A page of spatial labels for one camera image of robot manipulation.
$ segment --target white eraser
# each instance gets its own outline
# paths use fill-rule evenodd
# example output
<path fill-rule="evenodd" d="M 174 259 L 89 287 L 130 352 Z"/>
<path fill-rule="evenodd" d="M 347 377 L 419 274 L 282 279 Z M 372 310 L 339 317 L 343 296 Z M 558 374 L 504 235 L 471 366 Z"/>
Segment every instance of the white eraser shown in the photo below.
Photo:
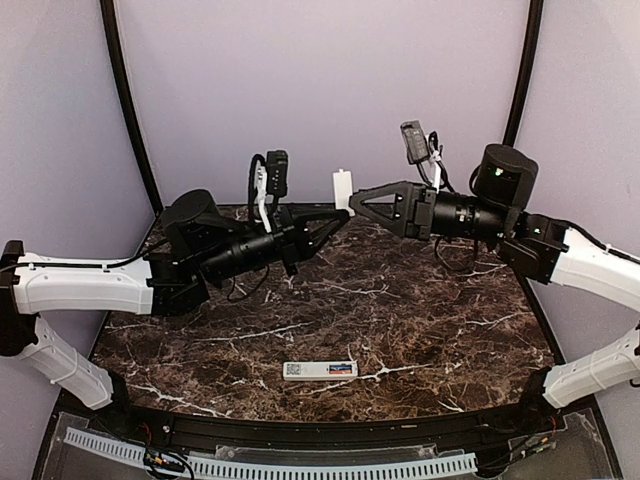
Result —
<path fill-rule="evenodd" d="M 343 169 L 333 172 L 333 197 L 336 202 L 336 210 L 346 210 L 350 217 L 354 217 L 356 212 L 349 207 L 351 195 L 353 195 L 351 172 Z"/>
<path fill-rule="evenodd" d="M 285 362 L 282 366 L 285 380 L 316 382 L 346 380 L 358 377 L 357 362 Z"/>

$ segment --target black pole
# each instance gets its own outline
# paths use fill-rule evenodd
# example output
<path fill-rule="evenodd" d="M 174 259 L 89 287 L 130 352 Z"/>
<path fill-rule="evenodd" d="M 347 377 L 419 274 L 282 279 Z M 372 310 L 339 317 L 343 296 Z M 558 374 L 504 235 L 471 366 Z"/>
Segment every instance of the black pole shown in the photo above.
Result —
<path fill-rule="evenodd" d="M 127 125 L 129 140 L 131 141 L 131 147 L 133 148 L 133 153 L 136 157 L 138 169 L 140 170 L 140 175 L 142 176 L 142 182 L 144 183 L 144 188 L 147 191 L 149 202 L 151 203 L 151 207 L 155 214 L 158 215 L 162 212 L 164 207 L 160 198 L 158 186 L 156 185 L 156 181 L 153 177 L 151 163 L 149 162 L 149 156 L 147 155 L 147 150 L 145 149 L 142 133 L 140 131 L 140 125 L 138 124 L 138 117 L 133 106 L 133 98 L 131 96 L 129 80 L 127 78 L 127 70 L 122 56 L 122 46 L 120 45 L 120 36 L 118 34 L 118 21 L 116 18 L 113 0 L 100 0 L 100 7 L 102 9 L 102 23 L 104 24 L 104 33 L 107 39 L 109 57 L 111 58 L 113 78 L 116 82 L 118 96 L 120 97 L 122 115 L 124 116 L 124 121 Z"/>
<path fill-rule="evenodd" d="M 533 71 L 533 61 L 538 45 L 540 24 L 542 23 L 543 4 L 544 0 L 531 0 L 529 4 L 529 18 L 527 19 L 527 30 L 524 35 L 524 45 L 522 46 L 520 70 L 518 71 L 516 89 L 513 93 L 507 128 L 505 129 L 504 139 L 502 140 L 503 144 L 509 145 L 510 147 L 513 147 L 516 143 L 520 121 L 522 120 L 522 112 L 524 111 L 524 103 L 527 99 L 529 81 L 531 80 L 531 72 Z"/>

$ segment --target robotic arm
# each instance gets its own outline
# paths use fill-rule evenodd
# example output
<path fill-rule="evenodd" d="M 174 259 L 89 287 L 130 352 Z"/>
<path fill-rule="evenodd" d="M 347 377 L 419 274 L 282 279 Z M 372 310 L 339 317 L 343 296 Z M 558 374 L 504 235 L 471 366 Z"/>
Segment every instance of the robotic arm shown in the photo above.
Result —
<path fill-rule="evenodd" d="M 284 151 L 254 156 L 247 221 L 222 216 L 206 190 L 184 194 L 159 218 L 167 240 L 130 259 L 51 258 L 25 253 L 21 241 L 8 242 L 0 258 L 0 355 L 28 363 L 92 410 L 127 410 L 124 380 L 82 357 L 39 313 L 182 315 L 209 299 L 207 283 L 221 288 L 225 279 L 277 261 L 295 275 L 297 264 L 312 258 L 349 213 L 278 207 L 287 194 L 287 168 Z M 269 205 L 267 195 L 273 197 Z M 312 229 L 311 222 L 320 226 Z M 166 243 L 168 252 L 156 251 Z"/>
<path fill-rule="evenodd" d="M 431 158 L 433 148 L 418 122 L 401 129 L 410 164 Z M 359 191 L 350 206 L 400 237 L 483 241 L 528 278 L 580 288 L 640 311 L 638 258 L 602 244 L 571 222 L 525 212 L 537 172 L 537 164 L 517 150 L 488 145 L 471 177 L 473 196 L 440 190 L 423 175 L 427 184 L 398 182 Z M 389 195 L 395 199 L 388 215 L 371 206 Z M 637 378 L 640 330 L 634 328 L 589 356 L 534 372 L 520 405 L 528 412 L 549 412 Z"/>

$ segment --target marble tabletop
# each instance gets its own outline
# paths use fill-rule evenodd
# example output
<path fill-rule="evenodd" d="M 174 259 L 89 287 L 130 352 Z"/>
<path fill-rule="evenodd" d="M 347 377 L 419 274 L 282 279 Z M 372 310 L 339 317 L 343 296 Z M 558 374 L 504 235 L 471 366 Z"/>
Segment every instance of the marble tabletop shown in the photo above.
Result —
<path fill-rule="evenodd" d="M 223 208 L 228 215 L 242 210 Z M 149 242 L 162 233 L 156 229 Z M 443 243 L 461 265 L 470 242 Z M 237 279 L 235 295 L 263 272 Z M 484 250 L 448 273 L 432 243 L 399 239 L 356 217 L 300 273 L 272 265 L 244 302 L 230 285 L 181 317 L 114 312 L 93 360 L 121 374 L 137 405 L 247 420 L 406 419 L 516 402 L 553 364 L 512 271 Z M 349 360 L 360 377 L 286 382 L 286 361 Z"/>

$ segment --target white wall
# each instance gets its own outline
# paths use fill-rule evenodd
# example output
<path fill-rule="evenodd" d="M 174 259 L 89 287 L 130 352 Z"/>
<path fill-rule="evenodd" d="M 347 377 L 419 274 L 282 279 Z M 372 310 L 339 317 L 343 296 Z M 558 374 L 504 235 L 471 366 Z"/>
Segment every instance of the white wall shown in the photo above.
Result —
<path fill-rule="evenodd" d="M 569 218 L 640 254 L 640 3 L 546 2 L 516 147 L 540 164 L 532 211 Z M 536 288 L 567 360 L 639 315 L 593 295 Z M 599 395 L 625 478 L 640 478 L 638 390 Z"/>
<path fill-rule="evenodd" d="M 0 14 L 0 248 L 123 257 L 152 220 L 108 61 L 99 4 L 14 1 Z M 87 353 L 100 312 L 45 315 Z M 0 478 L 31 478 L 58 389 L 0 358 Z"/>
<path fill-rule="evenodd" d="M 120 0 L 133 96 L 165 204 L 246 201 L 256 152 L 284 148 L 289 200 L 410 177 L 400 123 L 437 129 L 460 189 L 506 124 L 528 2 Z"/>

